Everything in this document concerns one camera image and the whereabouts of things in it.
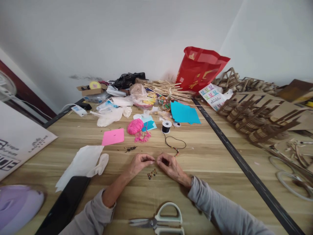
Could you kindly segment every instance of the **hand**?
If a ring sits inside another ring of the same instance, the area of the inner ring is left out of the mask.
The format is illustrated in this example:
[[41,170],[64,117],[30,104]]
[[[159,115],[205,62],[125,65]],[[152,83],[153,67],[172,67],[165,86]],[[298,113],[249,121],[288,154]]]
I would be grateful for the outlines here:
[[154,157],[147,153],[137,153],[133,160],[131,160],[127,173],[134,178],[143,168],[152,165],[155,162]]
[[167,153],[161,153],[156,160],[159,167],[173,180],[184,185],[186,188],[191,188],[191,177],[188,176],[178,164],[174,156]]

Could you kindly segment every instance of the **red gift bag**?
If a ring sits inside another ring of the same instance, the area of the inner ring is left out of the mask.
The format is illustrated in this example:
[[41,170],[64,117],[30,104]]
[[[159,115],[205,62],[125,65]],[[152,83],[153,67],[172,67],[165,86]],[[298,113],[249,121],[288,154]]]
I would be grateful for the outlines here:
[[176,78],[182,90],[200,91],[213,81],[230,60],[215,51],[197,47],[186,47],[184,52]]

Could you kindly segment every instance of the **black plastic bag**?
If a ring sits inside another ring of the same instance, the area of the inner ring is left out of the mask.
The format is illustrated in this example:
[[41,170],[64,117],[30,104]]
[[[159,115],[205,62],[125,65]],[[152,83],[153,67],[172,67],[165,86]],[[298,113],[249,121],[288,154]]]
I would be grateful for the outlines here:
[[135,84],[136,78],[147,80],[144,72],[141,73],[124,73],[114,83],[114,87],[117,89],[129,88],[131,84]]

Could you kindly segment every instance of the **scissor blade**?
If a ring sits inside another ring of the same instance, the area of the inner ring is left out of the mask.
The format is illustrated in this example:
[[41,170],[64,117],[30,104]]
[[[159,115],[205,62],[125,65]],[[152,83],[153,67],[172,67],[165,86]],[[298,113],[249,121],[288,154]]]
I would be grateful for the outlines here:
[[137,223],[130,223],[130,226],[133,227],[141,227],[141,228],[152,228],[157,224],[156,219],[146,219],[146,221],[137,222]]
[[133,219],[129,221],[129,225],[132,227],[142,227],[149,223],[149,219]]

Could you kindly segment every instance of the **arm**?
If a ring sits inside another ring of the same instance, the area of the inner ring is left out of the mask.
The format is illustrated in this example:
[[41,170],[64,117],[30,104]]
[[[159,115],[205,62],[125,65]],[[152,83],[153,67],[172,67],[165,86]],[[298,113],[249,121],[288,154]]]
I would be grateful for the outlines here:
[[127,169],[107,189],[102,189],[89,201],[84,210],[63,229],[61,235],[103,234],[113,219],[116,200],[126,185],[146,166],[153,164],[148,154],[136,154]]
[[175,157],[162,153],[157,164],[172,179],[190,189],[188,198],[217,225],[222,234],[274,234],[241,206],[211,189],[206,182],[195,176],[189,177]]

